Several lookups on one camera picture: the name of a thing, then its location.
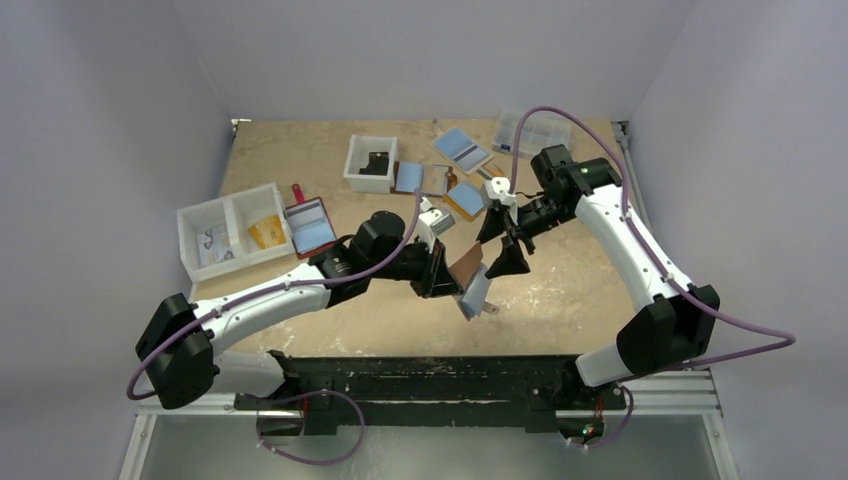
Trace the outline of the pink card holder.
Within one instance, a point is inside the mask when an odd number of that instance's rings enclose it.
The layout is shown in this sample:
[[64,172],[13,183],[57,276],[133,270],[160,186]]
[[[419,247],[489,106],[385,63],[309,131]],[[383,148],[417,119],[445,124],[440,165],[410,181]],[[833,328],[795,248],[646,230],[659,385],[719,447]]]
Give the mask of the pink card holder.
[[449,272],[463,289],[453,298],[467,321],[481,314],[497,315],[500,312],[500,307],[487,299],[492,281],[486,277],[488,266],[483,258],[481,243],[477,241],[449,266]]

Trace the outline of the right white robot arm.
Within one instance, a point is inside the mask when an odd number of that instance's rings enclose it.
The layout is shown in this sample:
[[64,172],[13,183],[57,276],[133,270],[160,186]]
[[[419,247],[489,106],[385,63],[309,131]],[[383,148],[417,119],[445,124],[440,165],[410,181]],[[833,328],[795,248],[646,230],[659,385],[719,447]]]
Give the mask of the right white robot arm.
[[523,206],[505,177],[493,177],[480,189],[487,212],[477,239],[500,238],[502,243],[487,278],[528,273],[525,257],[535,250],[534,237],[578,219],[610,258],[635,311],[612,344],[566,364],[564,399],[584,407],[599,396],[601,386],[704,354],[719,296],[710,285],[696,286],[662,251],[626,199],[610,162],[576,162],[565,146],[556,145],[534,156],[531,167],[542,191]]

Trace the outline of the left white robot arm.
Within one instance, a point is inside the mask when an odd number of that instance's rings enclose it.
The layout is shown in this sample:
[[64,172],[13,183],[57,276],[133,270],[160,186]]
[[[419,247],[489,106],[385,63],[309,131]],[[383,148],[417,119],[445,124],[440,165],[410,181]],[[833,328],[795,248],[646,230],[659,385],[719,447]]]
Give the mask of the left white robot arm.
[[419,213],[411,226],[378,211],[358,230],[320,249],[280,277],[240,293],[191,303],[182,293],[161,301],[135,346],[141,367],[131,400],[155,397],[166,410],[185,407],[236,370],[229,349],[284,320],[329,309],[365,293],[374,279],[406,281],[420,298],[456,296],[439,234],[455,224],[443,208]]

